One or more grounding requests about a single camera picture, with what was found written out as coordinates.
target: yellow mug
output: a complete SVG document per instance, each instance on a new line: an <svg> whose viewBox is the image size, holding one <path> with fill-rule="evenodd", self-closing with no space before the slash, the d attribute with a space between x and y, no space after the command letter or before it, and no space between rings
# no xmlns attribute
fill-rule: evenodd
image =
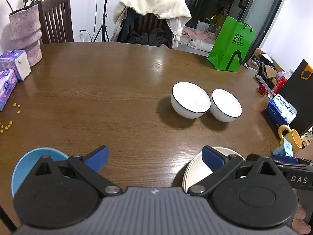
<svg viewBox="0 0 313 235"><path fill-rule="evenodd" d="M283 136L284 130L288 131L288 133L285 135L285 137ZM300 149L302 149L301 137L295 129L290 129L290 127L288 125L281 125L278 128L278 135L281 138L281 145L284 142L283 138L285 138L286 140L288 140L291 143L292 152L294 154L297 153Z"/></svg>

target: blue gripper pad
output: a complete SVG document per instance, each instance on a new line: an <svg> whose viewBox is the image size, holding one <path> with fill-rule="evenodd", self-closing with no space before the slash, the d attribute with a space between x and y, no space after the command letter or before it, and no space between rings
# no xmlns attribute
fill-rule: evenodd
<svg viewBox="0 0 313 235"><path fill-rule="evenodd" d="M210 146L204 146L202 149L202 161L215 172L228 162L228 157Z"/></svg>
<svg viewBox="0 0 313 235"><path fill-rule="evenodd" d="M298 164L299 163L298 159L295 157L285 156L285 155L280 155L280 154L274 155L273 159L277 160L277 161L281 161L283 163L287 163L287 164Z"/></svg>
<svg viewBox="0 0 313 235"><path fill-rule="evenodd" d="M98 172L108 160L109 149L107 146L101 146L83 158L83 162L95 172Z"/></svg>

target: red object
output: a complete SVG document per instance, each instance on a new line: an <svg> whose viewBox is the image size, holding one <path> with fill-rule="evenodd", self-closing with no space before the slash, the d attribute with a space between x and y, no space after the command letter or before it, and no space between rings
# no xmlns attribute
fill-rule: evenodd
<svg viewBox="0 0 313 235"><path fill-rule="evenodd" d="M291 77L291 73L289 72L283 73L283 76L279 79L279 81L277 82L277 84L274 86L274 88L271 91L273 96L275 96L279 92L279 90L281 90L281 88L285 85L285 83L290 77Z"/></svg>
<svg viewBox="0 0 313 235"><path fill-rule="evenodd" d="M267 90L266 90L265 86L263 86L263 85L260 85L260 86L259 86L258 92L259 92L261 95L263 95L263 96L267 94Z"/></svg>
<svg viewBox="0 0 313 235"><path fill-rule="evenodd" d="M279 92L279 90L281 90L281 88L285 85L286 82L287 82L287 79L284 76L282 76L280 80L277 82L277 84L274 86L274 88L272 89L272 94L276 95Z"/></svg>

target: power cord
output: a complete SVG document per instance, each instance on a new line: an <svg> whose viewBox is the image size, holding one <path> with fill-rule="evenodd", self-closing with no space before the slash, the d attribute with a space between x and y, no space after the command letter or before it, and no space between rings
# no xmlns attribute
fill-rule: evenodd
<svg viewBox="0 0 313 235"><path fill-rule="evenodd" d="M97 10L98 10L98 7L97 7L97 0L96 0L96 15L94 16L94 33L92 35L92 39L94 38L94 34L96 32L96 23L97 23Z"/></svg>
<svg viewBox="0 0 313 235"><path fill-rule="evenodd" d="M90 40L92 41L92 38L91 38L91 35L90 35L90 33L87 31L87 30L79 30L80 32L87 32L88 34L89 34L89 37L90 37Z"/></svg>

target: white bowl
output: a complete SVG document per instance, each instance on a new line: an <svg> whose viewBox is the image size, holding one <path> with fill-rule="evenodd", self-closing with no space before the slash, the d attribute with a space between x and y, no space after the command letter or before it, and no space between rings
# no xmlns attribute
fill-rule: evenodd
<svg viewBox="0 0 313 235"><path fill-rule="evenodd" d="M173 86L171 102L174 110L185 118L199 118L211 106L208 94L199 86L179 82Z"/></svg>
<svg viewBox="0 0 313 235"><path fill-rule="evenodd" d="M231 93L224 89L215 89L211 94L212 115L221 122L231 122L242 114L239 101Z"/></svg>

